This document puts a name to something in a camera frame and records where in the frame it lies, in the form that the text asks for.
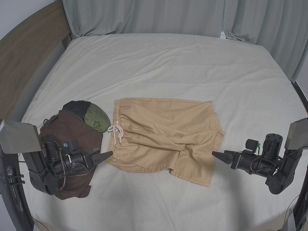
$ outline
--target white drawstring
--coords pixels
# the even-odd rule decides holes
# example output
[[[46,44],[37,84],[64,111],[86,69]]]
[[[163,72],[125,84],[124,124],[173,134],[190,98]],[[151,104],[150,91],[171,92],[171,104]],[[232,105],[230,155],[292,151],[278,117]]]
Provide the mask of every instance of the white drawstring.
[[[116,145],[116,132],[119,131],[119,135],[118,135],[118,138],[119,138],[119,142],[121,144],[121,140],[122,140],[122,137],[123,137],[123,129],[119,126],[119,121],[116,121],[116,125],[114,126],[110,126],[108,128],[108,132],[113,132],[113,138],[114,138],[114,141],[115,141],[115,144],[114,146]]]

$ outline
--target tan shorts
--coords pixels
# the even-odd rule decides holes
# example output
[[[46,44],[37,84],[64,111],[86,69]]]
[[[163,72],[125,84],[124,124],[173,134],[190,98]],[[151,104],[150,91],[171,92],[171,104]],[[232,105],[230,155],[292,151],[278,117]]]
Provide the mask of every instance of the tan shorts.
[[[213,102],[180,99],[124,98],[115,101],[113,125],[124,130],[116,146],[111,135],[109,163],[130,172],[171,174],[202,186],[212,180],[223,138]]]

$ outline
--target white wall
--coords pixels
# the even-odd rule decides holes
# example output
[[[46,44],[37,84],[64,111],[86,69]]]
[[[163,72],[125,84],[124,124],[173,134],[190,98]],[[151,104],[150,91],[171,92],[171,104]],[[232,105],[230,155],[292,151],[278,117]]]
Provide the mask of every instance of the white wall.
[[[52,2],[53,0],[0,0],[0,39],[24,19]],[[15,230],[0,197],[0,231]]]
[[[308,54],[296,82],[308,100]]]

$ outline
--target curtain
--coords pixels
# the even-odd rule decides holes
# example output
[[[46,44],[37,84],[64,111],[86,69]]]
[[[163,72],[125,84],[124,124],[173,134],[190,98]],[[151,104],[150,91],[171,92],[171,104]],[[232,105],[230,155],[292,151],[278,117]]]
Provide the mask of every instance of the curtain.
[[[264,46],[295,82],[307,54],[308,0],[226,0],[227,39]]]
[[[225,0],[62,0],[73,38],[110,33],[220,37]]]

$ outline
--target headboard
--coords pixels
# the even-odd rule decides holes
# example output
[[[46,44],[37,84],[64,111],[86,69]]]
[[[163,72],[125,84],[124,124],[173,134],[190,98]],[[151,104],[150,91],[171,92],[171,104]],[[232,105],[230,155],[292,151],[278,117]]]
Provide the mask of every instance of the headboard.
[[[62,1],[57,0],[28,17],[0,40],[0,119],[12,117],[25,89],[29,89],[27,85],[31,85],[34,77],[37,79],[44,61],[54,54],[59,44],[66,49],[71,41],[70,32]],[[45,77],[38,81],[38,87]],[[22,102],[27,105],[24,111],[31,100],[27,100],[27,104]]]

